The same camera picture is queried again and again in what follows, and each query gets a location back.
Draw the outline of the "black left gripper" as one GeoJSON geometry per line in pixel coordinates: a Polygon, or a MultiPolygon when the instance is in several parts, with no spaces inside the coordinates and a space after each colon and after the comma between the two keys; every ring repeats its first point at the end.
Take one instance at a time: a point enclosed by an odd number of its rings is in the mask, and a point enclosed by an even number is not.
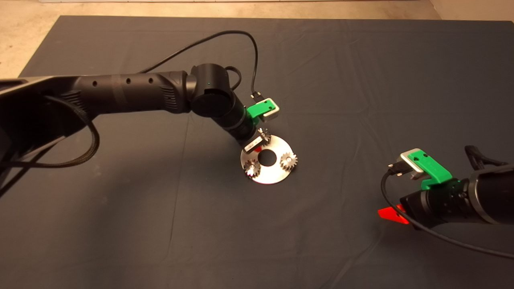
{"type": "Polygon", "coordinates": [[[258,131],[246,108],[232,110],[223,117],[223,121],[223,129],[237,141],[243,154],[261,152],[264,144],[263,134],[258,131]]]}

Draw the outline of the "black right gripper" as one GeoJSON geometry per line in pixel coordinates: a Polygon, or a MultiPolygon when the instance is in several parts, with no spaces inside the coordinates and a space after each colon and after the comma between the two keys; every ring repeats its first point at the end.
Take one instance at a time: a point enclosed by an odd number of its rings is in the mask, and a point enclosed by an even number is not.
{"type": "MultiPolygon", "coordinates": [[[[468,179],[450,179],[401,197],[400,203],[410,218],[428,228],[446,223],[474,223],[475,210],[469,200],[468,186],[468,179]]],[[[379,209],[377,213],[382,219],[410,224],[393,207],[379,209]]]]}

